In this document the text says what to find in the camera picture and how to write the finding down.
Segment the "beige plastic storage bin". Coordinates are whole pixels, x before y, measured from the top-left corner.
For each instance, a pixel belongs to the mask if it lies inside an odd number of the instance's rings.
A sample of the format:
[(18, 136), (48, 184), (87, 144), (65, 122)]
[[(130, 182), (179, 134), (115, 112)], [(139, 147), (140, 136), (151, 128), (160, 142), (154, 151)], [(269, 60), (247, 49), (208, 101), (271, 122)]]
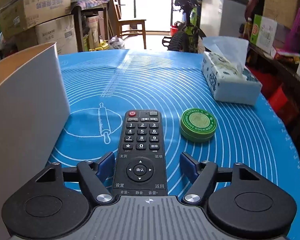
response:
[(69, 114), (54, 42), (0, 61), (0, 239), (2, 205), (44, 168)]

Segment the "blue silicone baking mat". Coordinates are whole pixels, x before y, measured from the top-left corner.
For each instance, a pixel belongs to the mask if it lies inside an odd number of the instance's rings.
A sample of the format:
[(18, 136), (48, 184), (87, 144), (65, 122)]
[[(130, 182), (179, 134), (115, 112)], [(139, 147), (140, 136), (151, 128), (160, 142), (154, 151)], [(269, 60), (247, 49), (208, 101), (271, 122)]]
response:
[[(300, 159), (264, 96), (254, 106), (216, 102), (198, 54), (106, 50), (62, 55), (59, 62), (70, 116), (49, 162), (73, 167), (116, 152), (126, 111), (156, 109), (164, 122), (168, 194), (182, 197), (190, 188), (180, 171), (181, 152), (221, 167), (244, 163), (295, 199), (297, 214), (288, 237), (300, 239)], [(179, 119), (188, 108), (216, 117), (210, 141), (198, 144), (181, 136)]]

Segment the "green round tin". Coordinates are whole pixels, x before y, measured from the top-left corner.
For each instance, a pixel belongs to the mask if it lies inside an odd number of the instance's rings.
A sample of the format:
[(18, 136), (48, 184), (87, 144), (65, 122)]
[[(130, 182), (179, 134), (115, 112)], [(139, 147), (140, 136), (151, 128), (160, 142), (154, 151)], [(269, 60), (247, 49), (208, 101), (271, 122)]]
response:
[(209, 141), (214, 136), (216, 129), (217, 119), (204, 109), (189, 108), (181, 115), (180, 133), (191, 142)]

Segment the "large stacked cardboard box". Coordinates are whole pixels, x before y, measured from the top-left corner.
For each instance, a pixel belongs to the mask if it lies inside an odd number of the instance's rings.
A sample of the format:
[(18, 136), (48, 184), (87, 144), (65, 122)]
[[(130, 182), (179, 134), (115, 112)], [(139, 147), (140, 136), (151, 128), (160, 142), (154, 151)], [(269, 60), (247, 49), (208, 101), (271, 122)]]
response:
[(17, 34), (15, 42), (18, 50), (47, 42), (56, 42), (58, 55), (77, 53), (74, 17), (67, 15), (39, 24)]

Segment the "top cardboard box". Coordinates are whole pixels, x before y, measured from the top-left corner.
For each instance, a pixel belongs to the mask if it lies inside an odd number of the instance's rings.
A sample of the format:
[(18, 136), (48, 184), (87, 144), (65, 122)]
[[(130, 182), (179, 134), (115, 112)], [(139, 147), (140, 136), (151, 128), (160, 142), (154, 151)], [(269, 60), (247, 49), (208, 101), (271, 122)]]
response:
[(0, 0), (0, 28), (5, 38), (68, 14), (70, 0)]

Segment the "yellow oil jug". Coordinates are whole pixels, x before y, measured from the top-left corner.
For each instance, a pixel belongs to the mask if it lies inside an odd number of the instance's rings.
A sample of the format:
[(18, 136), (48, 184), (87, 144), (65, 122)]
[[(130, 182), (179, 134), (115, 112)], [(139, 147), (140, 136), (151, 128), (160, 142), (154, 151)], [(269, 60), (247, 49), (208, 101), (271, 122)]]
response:
[(98, 47), (89, 49), (89, 51), (103, 51), (109, 49), (110, 49), (110, 45), (106, 41), (102, 41), (99, 43)]

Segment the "black remote control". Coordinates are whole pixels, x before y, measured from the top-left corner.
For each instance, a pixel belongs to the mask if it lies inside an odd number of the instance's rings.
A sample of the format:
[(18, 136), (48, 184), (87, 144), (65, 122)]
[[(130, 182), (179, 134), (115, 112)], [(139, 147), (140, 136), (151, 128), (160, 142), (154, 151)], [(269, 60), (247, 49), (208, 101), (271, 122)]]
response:
[(161, 113), (127, 111), (123, 120), (111, 194), (166, 196), (166, 162)]

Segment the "bicycle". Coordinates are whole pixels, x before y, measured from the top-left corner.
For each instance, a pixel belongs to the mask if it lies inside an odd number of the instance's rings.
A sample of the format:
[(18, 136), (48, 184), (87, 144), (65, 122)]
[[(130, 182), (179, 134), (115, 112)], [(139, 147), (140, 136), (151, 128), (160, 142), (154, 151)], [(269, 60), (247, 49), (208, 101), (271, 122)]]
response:
[(177, 32), (162, 39), (162, 45), (171, 51), (197, 53), (200, 38), (206, 35), (200, 28), (200, 2), (202, 0), (174, 0), (185, 14), (185, 21), (177, 23)]

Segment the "red bucket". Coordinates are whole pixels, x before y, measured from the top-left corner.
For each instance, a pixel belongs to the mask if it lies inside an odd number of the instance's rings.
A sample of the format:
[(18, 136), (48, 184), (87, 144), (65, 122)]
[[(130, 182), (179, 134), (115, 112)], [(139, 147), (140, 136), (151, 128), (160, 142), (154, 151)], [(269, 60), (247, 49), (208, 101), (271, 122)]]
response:
[(177, 25), (170, 26), (170, 36), (173, 36), (179, 31), (179, 27)]

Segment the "white freezer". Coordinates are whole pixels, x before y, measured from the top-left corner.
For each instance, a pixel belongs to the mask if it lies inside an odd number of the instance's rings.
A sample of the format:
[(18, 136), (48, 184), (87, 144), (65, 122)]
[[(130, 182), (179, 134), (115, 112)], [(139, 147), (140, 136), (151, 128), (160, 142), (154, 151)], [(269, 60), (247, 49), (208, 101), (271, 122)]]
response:
[(202, 0), (200, 28), (206, 36), (239, 37), (248, 0)]

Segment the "tissue pack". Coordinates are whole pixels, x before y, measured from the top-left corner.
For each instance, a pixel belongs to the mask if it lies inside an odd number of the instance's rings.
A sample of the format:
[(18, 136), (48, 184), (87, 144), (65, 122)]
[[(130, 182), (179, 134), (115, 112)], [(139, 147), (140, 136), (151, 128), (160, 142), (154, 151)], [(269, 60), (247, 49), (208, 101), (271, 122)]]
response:
[(248, 40), (230, 36), (203, 38), (202, 72), (216, 101), (255, 105), (262, 83), (245, 66)]

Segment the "green white carton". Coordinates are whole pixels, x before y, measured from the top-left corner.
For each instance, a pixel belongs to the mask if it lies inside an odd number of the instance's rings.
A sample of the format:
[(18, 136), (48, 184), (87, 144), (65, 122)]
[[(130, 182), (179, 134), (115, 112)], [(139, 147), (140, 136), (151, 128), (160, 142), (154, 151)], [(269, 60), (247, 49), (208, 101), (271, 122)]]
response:
[(275, 40), (277, 22), (264, 16), (255, 15), (250, 35), (250, 43), (270, 53)]

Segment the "wooden chair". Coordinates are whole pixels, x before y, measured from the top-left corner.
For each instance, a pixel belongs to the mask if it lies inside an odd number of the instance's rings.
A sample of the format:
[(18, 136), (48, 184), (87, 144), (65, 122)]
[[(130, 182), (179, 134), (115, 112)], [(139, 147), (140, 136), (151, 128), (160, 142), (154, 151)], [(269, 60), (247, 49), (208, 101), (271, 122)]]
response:
[[(114, 34), (118, 37), (122, 36), (142, 36), (143, 39), (143, 47), (144, 49), (147, 48), (146, 45), (146, 29), (145, 29), (145, 22), (146, 20), (138, 20), (136, 18), (132, 20), (123, 19), (121, 16), (121, 9), (119, 5), (119, 0), (110, 0), (112, 7), (114, 9)], [(125, 25), (133, 25), (135, 29), (132, 30), (123, 30), (122, 27)]]

